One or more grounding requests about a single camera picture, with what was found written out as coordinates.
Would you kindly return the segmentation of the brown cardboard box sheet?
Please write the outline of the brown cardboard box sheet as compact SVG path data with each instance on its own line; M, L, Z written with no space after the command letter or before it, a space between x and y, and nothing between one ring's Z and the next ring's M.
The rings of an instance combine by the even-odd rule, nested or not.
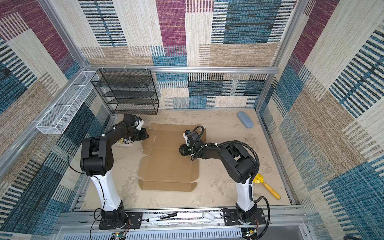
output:
M179 152L185 144L183 133L195 125L151 123L143 141L143 154L138 171L142 190L192 192L197 186L200 162Z

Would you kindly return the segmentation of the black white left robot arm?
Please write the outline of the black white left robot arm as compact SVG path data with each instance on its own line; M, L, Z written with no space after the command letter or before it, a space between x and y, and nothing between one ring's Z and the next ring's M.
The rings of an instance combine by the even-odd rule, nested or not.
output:
M80 167L94 182L101 200L100 230L122 229L128 225L128 215L113 181L112 145L120 139L133 142L147 139L149 135L143 124L141 118L135 117L133 121L120 122L101 136L82 142Z

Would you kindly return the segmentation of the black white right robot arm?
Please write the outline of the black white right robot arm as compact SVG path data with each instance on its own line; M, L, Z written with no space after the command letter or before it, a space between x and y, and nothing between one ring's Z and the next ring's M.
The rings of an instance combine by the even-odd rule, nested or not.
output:
M257 205L254 201L253 180L260 169L257 153L248 145L240 141L226 141L220 144L205 143L202 134L196 129L183 133L186 143L181 145L179 152L182 156L196 159L221 160L228 175L236 183L236 210L239 222L249 224L254 219Z

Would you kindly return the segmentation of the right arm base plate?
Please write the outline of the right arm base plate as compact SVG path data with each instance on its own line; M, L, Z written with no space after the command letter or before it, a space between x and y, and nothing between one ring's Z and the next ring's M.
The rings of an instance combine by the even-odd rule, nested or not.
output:
M252 208L244 212L241 209L223 208L220 215L224 218L226 226L235 225L265 225L267 223L264 211L261 208Z

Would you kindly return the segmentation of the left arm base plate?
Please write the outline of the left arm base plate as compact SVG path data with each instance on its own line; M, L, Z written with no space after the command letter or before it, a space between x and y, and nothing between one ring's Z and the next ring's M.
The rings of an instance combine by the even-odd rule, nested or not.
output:
M126 220L122 223L115 220L101 220L99 230L139 229L142 224L143 212L127 212Z

